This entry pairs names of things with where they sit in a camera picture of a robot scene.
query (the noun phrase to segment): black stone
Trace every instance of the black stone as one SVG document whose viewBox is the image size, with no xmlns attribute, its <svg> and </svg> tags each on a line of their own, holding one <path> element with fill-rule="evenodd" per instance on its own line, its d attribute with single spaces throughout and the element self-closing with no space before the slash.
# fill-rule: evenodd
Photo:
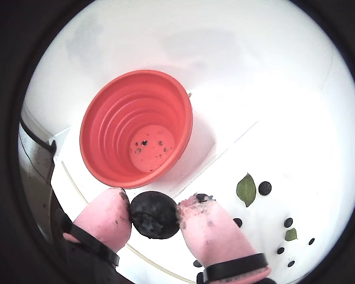
<svg viewBox="0 0 355 284">
<path fill-rule="evenodd" d="M 258 282 L 255 282 L 254 284 L 276 284 L 276 282 L 270 278 L 264 278 Z"/>
<path fill-rule="evenodd" d="M 280 248 L 277 250 L 277 254 L 282 254 L 284 251 L 285 251 L 285 248 L 280 247 Z"/>
<path fill-rule="evenodd" d="M 268 194 L 270 194 L 270 192 L 272 190 L 272 186 L 269 182 L 262 182 L 259 185 L 258 190 L 261 195 L 268 195 Z"/>
<path fill-rule="evenodd" d="M 204 274 L 202 272 L 197 274 L 196 284 L 204 284 Z"/>
<path fill-rule="evenodd" d="M 242 222 L 241 219 L 239 219 L 239 218 L 234 218 L 233 220 L 234 220 L 234 222 L 237 224 L 238 227 L 241 227 L 241 226 L 242 226 L 243 222 Z"/>
<path fill-rule="evenodd" d="M 193 262 L 193 266 L 195 266 L 195 267 L 202 267 L 201 263 L 200 263 L 198 260 L 195 260 L 195 261 Z"/>
<path fill-rule="evenodd" d="M 292 226 L 292 224 L 293 224 L 293 219 L 292 218 L 288 218 L 284 222 L 284 227 L 289 228 L 290 226 Z"/>
</svg>

